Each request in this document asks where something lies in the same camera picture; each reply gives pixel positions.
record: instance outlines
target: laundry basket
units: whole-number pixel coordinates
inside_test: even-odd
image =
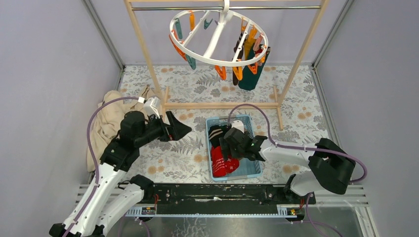
[[[208,139],[208,131],[210,127],[214,125],[226,125],[228,117],[212,117],[206,120],[206,135],[207,135],[207,144],[208,144],[208,151],[211,151],[211,142]],[[254,137],[253,127],[251,124],[251,117],[249,115],[237,115],[232,116],[231,121],[234,120],[241,120],[245,126],[245,129],[249,131],[251,138]],[[226,181],[226,180],[234,180],[234,179],[247,179],[247,178],[254,178],[262,175],[262,167],[260,165],[260,161],[255,160],[251,161],[247,158],[243,158],[240,160],[239,168],[237,168],[234,172],[227,174],[223,177],[214,177],[212,175],[212,159],[211,153],[209,152],[209,169],[211,172],[211,178],[214,181]]]

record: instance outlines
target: wooden rack leg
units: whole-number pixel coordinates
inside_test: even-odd
[[[163,97],[163,103],[162,103],[162,115],[163,118],[166,115],[166,104],[168,103],[168,98],[169,98],[169,87],[166,86],[166,90],[165,90],[165,96]]]
[[[274,95],[275,95],[275,102],[278,103],[276,107],[276,113],[278,114],[278,123],[279,123],[279,130],[284,130],[284,123],[282,122],[282,114],[281,114],[281,103],[278,101],[278,92],[276,86],[274,86]]]
[[[138,42],[140,43],[141,49],[143,51],[143,55],[145,61],[147,62],[148,71],[150,72],[150,76],[153,79],[154,83],[154,92],[156,93],[157,97],[163,98],[162,89],[160,88],[159,81],[157,80],[156,72],[154,71],[153,63],[151,62],[150,53],[148,52],[148,48],[145,44],[143,33],[141,32],[140,25],[138,24],[138,20],[135,17],[135,12],[132,10],[132,4],[129,0],[124,0],[126,10],[128,11],[129,18],[131,19],[132,26],[134,27],[135,34],[137,35]]]
[[[314,16],[313,22],[311,23],[310,29],[308,30],[308,33],[304,39],[304,43],[302,43],[300,52],[298,53],[298,56],[297,56],[297,59],[295,60],[293,68],[291,69],[287,82],[285,83],[285,86],[282,89],[281,95],[279,96],[279,104],[282,104],[282,102],[285,99],[285,95],[287,94],[291,86],[291,82],[293,81],[294,76],[297,73],[298,67],[300,66],[301,61],[310,45],[311,39],[313,38],[313,35],[316,32],[317,26],[319,25],[319,22],[322,19],[323,13],[325,13],[328,3],[329,3],[329,0],[322,0],[320,4],[322,7],[317,10],[316,15]]]

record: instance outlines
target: beige towel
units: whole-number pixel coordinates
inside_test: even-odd
[[[146,88],[144,88],[138,96],[148,99],[151,96],[155,96],[155,94],[149,86],[146,86]],[[118,91],[109,91],[103,97],[103,102],[99,103],[97,106],[99,108],[102,104],[121,97],[122,94]],[[94,155],[96,156],[96,160],[98,162],[100,162],[100,157],[102,156],[106,146],[117,135],[118,130],[120,130],[121,121],[124,119],[124,115],[129,111],[134,110],[141,111],[146,115],[146,112],[143,109],[143,104],[134,100],[127,104],[124,104],[123,100],[114,102],[97,113],[96,119],[93,123],[93,129],[90,132],[90,141]],[[87,170],[89,172],[94,171],[94,163],[89,148],[87,148]]]

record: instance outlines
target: metal rod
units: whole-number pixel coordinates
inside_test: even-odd
[[[230,10],[320,9],[321,6],[232,6]],[[132,7],[133,11],[222,10],[222,6]]]

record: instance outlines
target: teal clothespin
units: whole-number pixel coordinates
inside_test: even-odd
[[[174,20],[174,26],[176,27],[177,36],[178,36],[178,37],[179,37],[179,39],[181,40],[181,39],[183,38],[183,35],[182,35],[182,28],[181,28],[181,26],[180,26],[180,21],[179,21],[179,18],[176,18],[176,19]]]
[[[204,30],[206,30],[208,28],[208,26],[210,26],[212,20],[213,19],[211,19],[209,22],[206,19],[204,20]]]
[[[189,66],[191,66],[191,68],[193,70],[196,69],[196,59],[195,58],[192,58],[192,57],[190,57],[189,55],[186,54],[186,61],[188,61]]]

